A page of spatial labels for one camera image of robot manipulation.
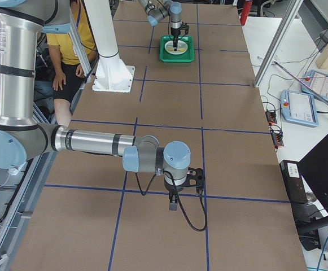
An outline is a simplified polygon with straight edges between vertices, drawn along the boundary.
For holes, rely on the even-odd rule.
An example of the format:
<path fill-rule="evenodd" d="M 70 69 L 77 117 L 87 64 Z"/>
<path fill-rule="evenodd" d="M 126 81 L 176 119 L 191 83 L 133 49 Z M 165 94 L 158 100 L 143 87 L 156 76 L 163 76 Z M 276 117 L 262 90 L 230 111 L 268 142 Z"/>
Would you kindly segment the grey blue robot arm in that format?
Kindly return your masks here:
<path fill-rule="evenodd" d="M 147 15 L 148 22 L 153 27 L 166 17 L 170 17 L 170 32 L 173 36 L 173 48 L 174 51 L 177 51 L 179 36 L 181 34 L 181 30 L 183 30 L 183 22 L 181 20 L 181 4 L 176 1 L 164 1 L 161 7 L 156 8 L 152 1 L 139 0 L 138 2 L 143 7 Z"/>
<path fill-rule="evenodd" d="M 54 66 L 56 125 L 33 119 L 37 34 L 47 34 Z M 170 208 L 189 184 L 190 149 L 180 141 L 160 147 L 142 138 L 70 130 L 71 104 L 85 78 L 82 57 L 98 59 L 94 89 L 128 92 L 134 69 L 119 57 L 107 1 L 0 1 L 0 168 L 50 151 L 120 156 L 128 172 L 163 175 Z"/>

